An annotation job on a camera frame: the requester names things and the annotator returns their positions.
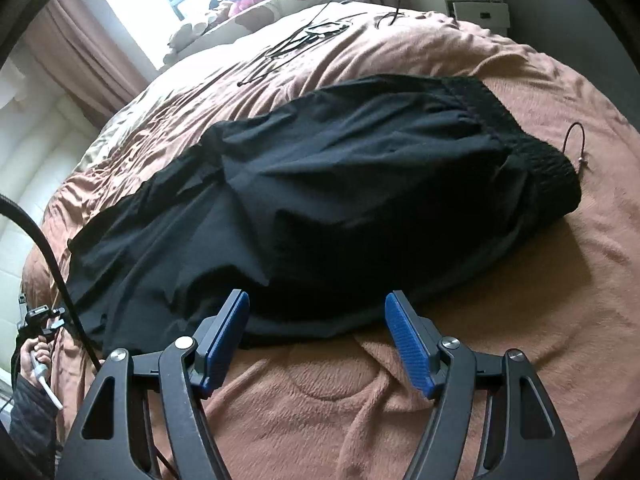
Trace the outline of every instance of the dark sleeve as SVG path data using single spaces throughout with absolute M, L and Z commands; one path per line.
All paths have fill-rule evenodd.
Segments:
M 47 394 L 18 375 L 9 434 L 27 460 L 53 479 L 58 410 Z

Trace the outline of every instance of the nightstand drawer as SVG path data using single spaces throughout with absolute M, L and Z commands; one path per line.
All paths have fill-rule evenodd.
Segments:
M 509 6 L 490 2 L 453 2 L 453 13 L 457 20 L 472 22 L 483 28 L 509 28 Z

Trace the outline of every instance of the human hand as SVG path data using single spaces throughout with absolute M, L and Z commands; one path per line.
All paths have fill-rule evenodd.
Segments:
M 27 339 L 20 348 L 20 375 L 36 388 L 41 388 L 42 386 L 33 373 L 31 351 L 35 352 L 36 361 L 46 365 L 48 371 L 45 379 L 48 380 L 51 374 L 51 349 L 44 336 L 39 336 L 37 339 Z

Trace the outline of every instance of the gray wall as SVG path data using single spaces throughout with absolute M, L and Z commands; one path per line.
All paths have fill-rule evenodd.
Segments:
M 504 1 L 511 38 L 583 74 L 640 130 L 640 75 L 588 0 Z

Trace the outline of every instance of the silver screw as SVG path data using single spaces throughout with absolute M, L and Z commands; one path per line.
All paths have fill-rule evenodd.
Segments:
M 192 344 L 193 344 L 193 339 L 190 338 L 188 335 L 183 335 L 183 336 L 181 336 L 181 337 L 179 337 L 178 339 L 175 340 L 175 345 L 180 350 L 186 350 Z
M 114 361 L 122 361 L 127 356 L 127 351 L 124 348 L 116 348 L 109 357 Z
M 449 350 L 455 350 L 456 348 L 460 347 L 460 341 L 458 341 L 455 337 L 446 335 L 442 338 L 442 346 L 444 346 L 444 348 L 448 348 Z
M 511 350 L 509 350 L 507 352 L 507 355 L 512 361 L 516 361 L 519 363 L 524 361 L 524 353 L 522 352 L 522 350 L 518 350 L 517 348 L 512 348 Z

